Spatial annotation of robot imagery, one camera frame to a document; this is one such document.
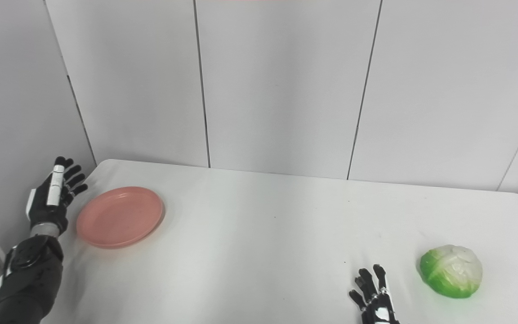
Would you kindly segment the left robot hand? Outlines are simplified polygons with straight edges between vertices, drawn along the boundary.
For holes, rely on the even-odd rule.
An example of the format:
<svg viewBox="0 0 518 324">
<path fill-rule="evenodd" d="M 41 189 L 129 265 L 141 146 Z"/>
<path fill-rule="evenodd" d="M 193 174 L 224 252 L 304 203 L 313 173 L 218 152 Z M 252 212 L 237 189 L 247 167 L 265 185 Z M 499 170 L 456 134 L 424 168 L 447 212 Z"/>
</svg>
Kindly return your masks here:
<svg viewBox="0 0 518 324">
<path fill-rule="evenodd" d="M 67 208 L 75 197 L 88 189 L 82 167 L 72 158 L 59 156 L 41 185 L 31 189 L 26 215 L 30 236 L 59 237 L 68 228 Z"/>
</svg>

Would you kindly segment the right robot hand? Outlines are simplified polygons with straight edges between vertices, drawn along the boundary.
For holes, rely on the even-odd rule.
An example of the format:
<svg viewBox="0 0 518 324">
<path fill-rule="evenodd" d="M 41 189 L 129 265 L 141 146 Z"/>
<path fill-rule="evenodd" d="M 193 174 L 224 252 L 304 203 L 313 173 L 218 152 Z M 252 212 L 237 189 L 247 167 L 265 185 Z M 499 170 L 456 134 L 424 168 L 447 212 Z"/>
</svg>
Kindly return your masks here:
<svg viewBox="0 0 518 324">
<path fill-rule="evenodd" d="M 358 270 L 354 283 L 358 290 L 348 295 L 360 310 L 362 324 L 399 324 L 391 294 L 387 288 L 386 271 L 380 264 L 372 267 L 374 275 L 367 268 Z"/>
</svg>

